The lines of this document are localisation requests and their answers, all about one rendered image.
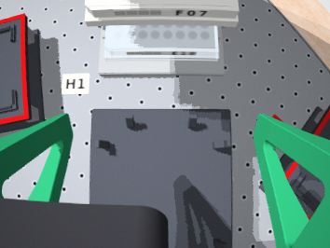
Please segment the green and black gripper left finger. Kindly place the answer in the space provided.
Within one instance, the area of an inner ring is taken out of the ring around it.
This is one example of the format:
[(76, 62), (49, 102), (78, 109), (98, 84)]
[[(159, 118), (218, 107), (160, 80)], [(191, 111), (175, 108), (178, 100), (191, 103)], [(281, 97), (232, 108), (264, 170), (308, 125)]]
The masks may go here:
[(6, 179), (51, 147), (43, 171), (28, 200), (59, 202), (73, 137), (67, 113), (1, 137), (0, 198), (3, 198), (2, 187)]

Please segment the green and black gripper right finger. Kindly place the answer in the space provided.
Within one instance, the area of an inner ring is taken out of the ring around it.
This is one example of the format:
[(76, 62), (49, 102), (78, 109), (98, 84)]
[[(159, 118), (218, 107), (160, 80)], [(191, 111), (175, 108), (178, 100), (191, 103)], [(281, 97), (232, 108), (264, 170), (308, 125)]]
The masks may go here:
[[(254, 145), (276, 248), (330, 248), (330, 140), (259, 114)], [(311, 219), (286, 178), (275, 146), (323, 182), (324, 197)]]

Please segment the red-framed dark grey rectangular nest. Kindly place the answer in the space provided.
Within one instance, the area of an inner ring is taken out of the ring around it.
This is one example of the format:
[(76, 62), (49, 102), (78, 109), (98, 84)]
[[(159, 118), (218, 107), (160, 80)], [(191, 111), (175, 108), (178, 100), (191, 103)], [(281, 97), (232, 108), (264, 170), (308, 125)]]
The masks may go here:
[(0, 20), (0, 133), (43, 121), (39, 30), (25, 13)]

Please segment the grey perforated base plate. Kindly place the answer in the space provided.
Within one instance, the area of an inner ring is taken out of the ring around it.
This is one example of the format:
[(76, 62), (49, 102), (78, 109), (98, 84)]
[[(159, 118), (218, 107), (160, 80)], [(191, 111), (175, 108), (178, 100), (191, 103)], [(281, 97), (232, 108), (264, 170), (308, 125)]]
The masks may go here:
[[(302, 129), (330, 105), (330, 69), (270, 0), (238, 0), (222, 29), (223, 76), (100, 76), (102, 28), (87, 27), (85, 0), (0, 0), (0, 20), (25, 13), (39, 30), (45, 120), (69, 114), (73, 143), (59, 202), (89, 204), (93, 109), (229, 109), (232, 248), (276, 248), (254, 145), (259, 114)], [(89, 94), (62, 94), (62, 76), (89, 74)]]

